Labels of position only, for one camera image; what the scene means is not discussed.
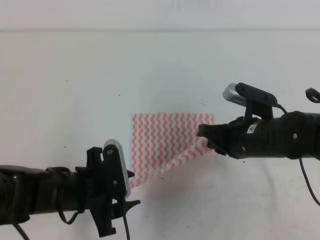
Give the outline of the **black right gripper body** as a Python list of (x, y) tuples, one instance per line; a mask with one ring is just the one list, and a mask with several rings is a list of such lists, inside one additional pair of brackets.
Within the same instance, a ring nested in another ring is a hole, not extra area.
[(263, 147), (259, 133), (265, 121), (252, 118), (248, 121), (244, 117), (221, 124), (221, 138), (219, 153), (234, 159), (264, 158)]

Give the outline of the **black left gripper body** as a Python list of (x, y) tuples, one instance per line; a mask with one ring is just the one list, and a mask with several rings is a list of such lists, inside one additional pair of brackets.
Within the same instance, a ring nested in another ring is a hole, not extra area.
[[(93, 147), (86, 152), (85, 167), (77, 166), (75, 171), (85, 179), (87, 200), (85, 207), (90, 211), (100, 237), (107, 237), (117, 233), (112, 225), (112, 204), (122, 202), (111, 197), (107, 191), (105, 171), (103, 168), (103, 148)], [(125, 228), (128, 228), (126, 215), (123, 218)]]

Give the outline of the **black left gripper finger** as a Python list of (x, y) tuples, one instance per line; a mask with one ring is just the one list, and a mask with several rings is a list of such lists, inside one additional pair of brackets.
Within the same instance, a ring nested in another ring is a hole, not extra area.
[(113, 218), (123, 218), (127, 212), (133, 207), (141, 204), (140, 200), (133, 201), (120, 201), (112, 204), (112, 217)]
[(127, 170), (127, 177), (128, 177), (129, 179), (132, 178), (132, 177), (134, 177), (134, 176), (135, 176), (135, 173), (134, 173), (134, 172)]

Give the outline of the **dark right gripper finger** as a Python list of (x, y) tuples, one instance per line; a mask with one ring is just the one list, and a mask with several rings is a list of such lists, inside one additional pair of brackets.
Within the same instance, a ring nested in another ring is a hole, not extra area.
[(221, 138), (226, 127), (226, 124), (199, 124), (197, 136), (204, 138)]
[(214, 150), (217, 154), (226, 156), (228, 153), (228, 142), (223, 138), (208, 139), (207, 147)]

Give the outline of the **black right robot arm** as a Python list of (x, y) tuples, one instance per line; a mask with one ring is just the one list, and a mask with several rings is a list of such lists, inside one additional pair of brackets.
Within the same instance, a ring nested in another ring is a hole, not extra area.
[(289, 112), (281, 117), (245, 119), (228, 124), (198, 126), (198, 137), (207, 147), (234, 159), (246, 158), (320, 158), (320, 116)]

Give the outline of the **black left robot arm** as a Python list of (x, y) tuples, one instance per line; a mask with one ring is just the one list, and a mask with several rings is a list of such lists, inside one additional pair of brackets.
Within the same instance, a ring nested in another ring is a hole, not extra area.
[(121, 151), (114, 144), (92, 147), (87, 152), (86, 166), (74, 171), (66, 167), (47, 169), (16, 165), (0, 167), (0, 223), (17, 230), (31, 215), (58, 213), (70, 225), (65, 212), (75, 216), (90, 211), (100, 237), (114, 235), (112, 221), (125, 218), (139, 200), (127, 201), (129, 178)]

